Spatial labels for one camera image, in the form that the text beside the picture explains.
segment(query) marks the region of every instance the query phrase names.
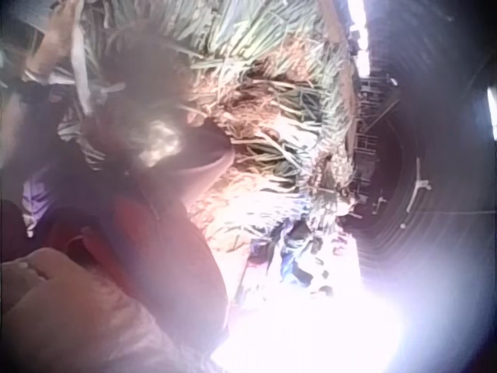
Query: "hand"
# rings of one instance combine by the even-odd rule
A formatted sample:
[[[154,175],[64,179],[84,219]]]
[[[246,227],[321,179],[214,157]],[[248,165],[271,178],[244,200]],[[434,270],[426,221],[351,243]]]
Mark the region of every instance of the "hand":
[[[60,0],[41,47],[50,47],[60,58],[67,57],[71,53],[72,30],[79,22],[84,4],[84,0]]]
[[[84,0],[60,0],[38,51],[26,63],[30,71],[48,78],[55,65],[71,53],[72,30],[79,22],[84,4]]]

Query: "ceiling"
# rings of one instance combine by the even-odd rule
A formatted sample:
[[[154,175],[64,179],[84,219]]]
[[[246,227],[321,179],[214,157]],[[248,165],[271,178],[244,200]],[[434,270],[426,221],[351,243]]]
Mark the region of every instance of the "ceiling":
[[[372,65],[385,66],[402,94],[376,128],[395,132],[401,166],[384,213],[354,232],[363,278],[404,317],[392,371],[463,371],[495,322],[497,168],[486,89],[497,82],[497,3],[365,2]],[[407,214],[416,157],[433,189]]]

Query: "bright light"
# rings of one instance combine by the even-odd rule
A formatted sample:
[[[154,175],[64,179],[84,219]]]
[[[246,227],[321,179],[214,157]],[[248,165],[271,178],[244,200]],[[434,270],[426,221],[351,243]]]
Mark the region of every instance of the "bright light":
[[[492,129],[494,140],[497,141],[497,88],[488,87],[488,106],[490,106],[490,118],[492,120]]]
[[[353,21],[353,25],[350,27],[350,31],[359,32],[359,39],[357,43],[359,44],[359,54],[356,59],[357,70],[359,71],[359,76],[361,78],[367,78],[370,76],[370,54],[369,54],[369,33],[367,32],[366,24],[366,9],[364,8],[363,0],[348,0],[349,2],[349,12],[350,18]]]
[[[396,312],[364,291],[287,294],[242,320],[213,360],[232,373],[381,373],[397,350]]]
[[[364,8],[363,0],[349,0],[350,18],[356,27],[365,27],[366,25],[366,9]]]
[[[368,51],[359,51],[357,53],[357,71],[359,72],[359,76],[361,78],[367,78],[370,76],[371,67],[370,67],[370,52]]]
[[[360,30],[360,38],[357,43],[359,44],[359,48],[363,51],[367,51],[370,47],[369,35],[366,28]]]

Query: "bracelet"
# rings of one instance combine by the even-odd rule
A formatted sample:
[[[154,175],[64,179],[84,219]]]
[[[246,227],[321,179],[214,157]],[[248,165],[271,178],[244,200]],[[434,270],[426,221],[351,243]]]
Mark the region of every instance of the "bracelet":
[[[36,82],[36,83],[39,83],[41,85],[48,85],[49,83],[49,79],[48,78],[45,78],[43,77],[42,75],[40,74],[37,74],[36,72],[34,72],[33,70],[29,69],[29,68],[26,68],[24,70],[24,75],[31,81],[33,82]]]

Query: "person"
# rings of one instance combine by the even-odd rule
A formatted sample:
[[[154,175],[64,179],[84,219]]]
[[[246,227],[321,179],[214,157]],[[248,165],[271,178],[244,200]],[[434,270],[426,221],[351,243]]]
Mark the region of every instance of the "person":
[[[72,276],[81,272],[76,265],[87,272],[96,269],[100,277],[112,281],[127,299],[137,301],[153,315],[162,332],[179,346],[208,353],[225,333],[228,300],[221,272],[202,233],[189,220],[187,208],[232,164],[231,142],[213,123],[185,126],[178,154],[152,167],[140,167],[134,157],[137,149],[127,146],[115,131],[119,125],[107,123],[112,117],[97,110],[101,117],[88,121],[92,128],[87,131],[92,134],[89,140],[109,157],[104,170],[90,169],[80,146],[62,141],[57,134],[57,126],[75,98],[74,88],[47,84],[54,67],[70,54],[77,4],[77,0],[59,2],[37,52],[26,62],[26,76],[17,82],[3,113],[2,270],[19,265],[23,270],[10,271],[3,279],[2,297],[11,299],[11,304],[7,308],[2,302],[2,339],[13,345],[36,340],[37,346],[49,350],[52,340],[61,340],[58,333],[69,333],[55,327],[66,325],[59,319],[70,322],[70,318],[78,324],[90,316],[98,318],[88,310],[99,307],[76,299],[75,282],[81,281],[82,294],[98,287],[83,284],[91,282],[84,275]],[[160,120],[160,116],[148,112],[147,123]],[[143,120],[138,115],[131,117]],[[25,210],[33,219],[31,237],[26,234]],[[59,258],[60,266],[49,270],[64,273],[64,283],[71,284],[65,291],[47,290],[49,279],[57,276],[30,267],[33,260],[26,258],[36,256],[40,248],[55,250],[57,258],[62,255],[74,263],[71,266]],[[46,250],[41,254],[44,263],[56,258],[52,254],[47,255]],[[51,296],[36,295],[47,291]],[[73,303],[80,306],[66,307]],[[54,327],[39,326],[44,323],[41,315]],[[24,324],[39,327],[21,333]],[[104,334],[98,332],[97,324],[102,325],[94,322],[89,328],[94,334],[85,337],[96,340],[99,333]]]

